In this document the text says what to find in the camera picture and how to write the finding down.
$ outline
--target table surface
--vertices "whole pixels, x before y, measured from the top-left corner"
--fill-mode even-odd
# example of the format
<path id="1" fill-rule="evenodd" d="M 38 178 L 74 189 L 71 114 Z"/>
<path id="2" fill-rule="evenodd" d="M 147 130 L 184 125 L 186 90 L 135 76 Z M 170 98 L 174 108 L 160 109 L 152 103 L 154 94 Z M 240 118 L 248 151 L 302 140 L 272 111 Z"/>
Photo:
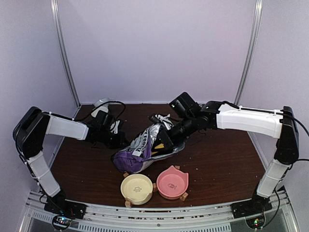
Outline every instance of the table surface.
<path id="1" fill-rule="evenodd" d="M 91 105 L 82 106 L 77 118 L 87 115 L 92 108 Z M 110 106 L 114 115 L 120 110 L 120 105 Z M 122 130 L 129 141 L 151 125 L 148 116 L 152 113 L 171 113 L 176 117 L 167 104 L 126 106 L 120 118 L 125 121 Z M 116 151 L 101 144 L 93 147 L 85 141 L 65 138 L 52 173 L 67 199 L 124 206 L 120 192 L 123 176 L 110 160 Z M 248 199 L 265 171 L 247 132 L 238 130 L 207 130 L 205 135 L 195 133 L 183 151 L 153 163 L 141 173 L 155 182 L 171 165 L 179 165 L 181 171 L 189 173 L 186 201 L 166 200 L 156 192 L 148 203 L 139 207 L 198 206 Z"/>

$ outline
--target bowl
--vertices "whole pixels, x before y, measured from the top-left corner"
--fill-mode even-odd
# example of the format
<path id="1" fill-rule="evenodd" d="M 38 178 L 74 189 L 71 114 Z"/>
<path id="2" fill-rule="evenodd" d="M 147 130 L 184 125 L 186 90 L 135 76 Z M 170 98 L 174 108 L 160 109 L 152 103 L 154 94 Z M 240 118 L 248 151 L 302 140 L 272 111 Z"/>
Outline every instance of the bowl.
<path id="1" fill-rule="evenodd" d="M 148 202 L 153 195 L 153 183 L 142 174 L 132 174 L 126 177 L 120 186 L 121 194 L 135 205 Z"/>
<path id="2" fill-rule="evenodd" d="M 175 200 L 180 198 L 187 190 L 189 174 L 170 166 L 158 176 L 156 185 L 162 197 Z"/>

